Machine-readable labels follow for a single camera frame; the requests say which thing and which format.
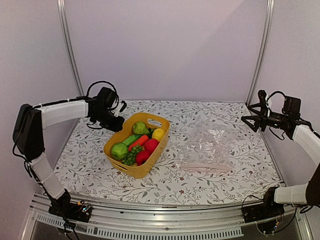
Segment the yellow plastic basket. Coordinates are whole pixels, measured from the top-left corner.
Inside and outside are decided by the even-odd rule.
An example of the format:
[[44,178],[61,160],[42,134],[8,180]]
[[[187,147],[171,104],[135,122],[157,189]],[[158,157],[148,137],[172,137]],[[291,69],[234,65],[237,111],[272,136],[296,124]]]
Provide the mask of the yellow plastic basket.
[[[142,164],[141,166],[127,166],[112,157],[112,146],[118,142],[123,141],[125,138],[129,137],[129,135],[133,133],[132,127],[134,123],[142,121],[146,124],[147,127],[155,128],[156,125],[150,123],[151,120],[160,122],[160,127],[165,131],[165,134],[163,138],[160,140],[157,148],[154,150],[154,152],[150,155],[150,157],[148,158],[148,160],[146,160],[144,164]],[[124,172],[136,179],[142,179],[148,174],[148,172],[151,170],[151,168],[154,166],[154,164],[160,158],[162,152],[164,151],[169,140],[169,130],[170,122],[165,118],[145,112],[135,113],[124,122],[123,129],[115,133],[107,141],[103,148],[104,154],[106,155],[107,159],[110,161],[112,166],[117,170]]]

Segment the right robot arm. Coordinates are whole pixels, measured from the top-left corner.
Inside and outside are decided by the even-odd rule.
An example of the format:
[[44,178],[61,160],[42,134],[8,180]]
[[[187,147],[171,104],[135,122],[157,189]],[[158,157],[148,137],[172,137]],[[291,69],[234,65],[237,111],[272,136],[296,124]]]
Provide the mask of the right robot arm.
[[[274,112],[270,108],[270,99],[276,94],[284,97],[281,112]],[[263,203],[258,213],[262,218],[269,218],[278,210],[278,205],[292,206],[320,206],[320,135],[313,129],[312,124],[301,118],[301,100],[287,96],[281,91],[267,94],[258,91],[259,102],[247,108],[254,115],[241,117],[252,131],[280,129],[286,136],[298,144],[313,160],[316,169],[311,179],[305,184],[286,187],[271,187],[263,196]]]

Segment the green apple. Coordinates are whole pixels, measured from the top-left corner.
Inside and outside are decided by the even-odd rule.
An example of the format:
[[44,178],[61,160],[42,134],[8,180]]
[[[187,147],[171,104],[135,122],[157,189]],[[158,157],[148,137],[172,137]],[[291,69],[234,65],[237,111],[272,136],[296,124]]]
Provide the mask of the green apple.
[[134,125],[132,126],[132,132],[135,135],[148,135],[150,133],[146,124],[142,121],[138,121],[138,122],[134,123]]
[[115,143],[110,150],[110,153],[115,160],[124,159],[128,152],[128,147],[122,142]]

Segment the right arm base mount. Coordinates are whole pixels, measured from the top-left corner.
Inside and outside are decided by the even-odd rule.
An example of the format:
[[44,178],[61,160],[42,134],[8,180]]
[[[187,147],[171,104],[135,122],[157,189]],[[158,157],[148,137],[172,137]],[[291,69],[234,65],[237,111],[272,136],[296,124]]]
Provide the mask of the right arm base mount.
[[[262,199],[254,195],[249,195],[243,200],[241,205],[241,212],[245,223],[279,217],[279,219],[273,220],[271,223],[265,222],[258,225],[258,230],[264,235],[274,234],[284,218],[284,204],[274,201],[276,189],[277,187],[270,187]],[[249,197],[261,200],[262,203],[244,206],[246,199]]]

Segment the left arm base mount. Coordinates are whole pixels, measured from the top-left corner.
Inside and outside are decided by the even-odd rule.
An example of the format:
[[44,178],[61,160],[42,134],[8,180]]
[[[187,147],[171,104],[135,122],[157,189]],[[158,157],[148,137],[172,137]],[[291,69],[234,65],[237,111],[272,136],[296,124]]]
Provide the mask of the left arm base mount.
[[92,205],[80,202],[71,202],[71,196],[67,190],[59,198],[55,199],[48,195],[50,199],[50,207],[48,212],[52,215],[62,217],[63,219],[75,220],[88,223],[92,214]]

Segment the clear zip top bag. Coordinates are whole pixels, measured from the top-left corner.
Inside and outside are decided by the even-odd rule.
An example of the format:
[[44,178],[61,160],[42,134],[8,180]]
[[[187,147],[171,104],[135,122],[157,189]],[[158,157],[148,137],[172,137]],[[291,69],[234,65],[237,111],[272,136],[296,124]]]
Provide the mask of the clear zip top bag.
[[231,171],[230,149],[237,131],[219,121],[202,120],[190,131],[177,157],[176,166],[190,172]]

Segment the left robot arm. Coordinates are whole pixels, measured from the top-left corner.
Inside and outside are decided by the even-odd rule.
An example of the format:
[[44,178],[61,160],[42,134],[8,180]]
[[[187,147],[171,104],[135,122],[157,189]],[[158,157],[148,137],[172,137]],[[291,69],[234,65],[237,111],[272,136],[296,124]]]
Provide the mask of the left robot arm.
[[23,104],[18,112],[12,139],[14,156],[24,160],[24,168],[31,178],[54,200],[55,209],[63,216],[74,213],[74,205],[62,198],[67,193],[54,174],[45,153],[43,131],[53,125],[70,120],[88,118],[101,129],[119,132],[125,119],[119,114],[127,103],[119,100],[115,89],[103,87],[94,97],[88,95],[76,98],[30,105]]

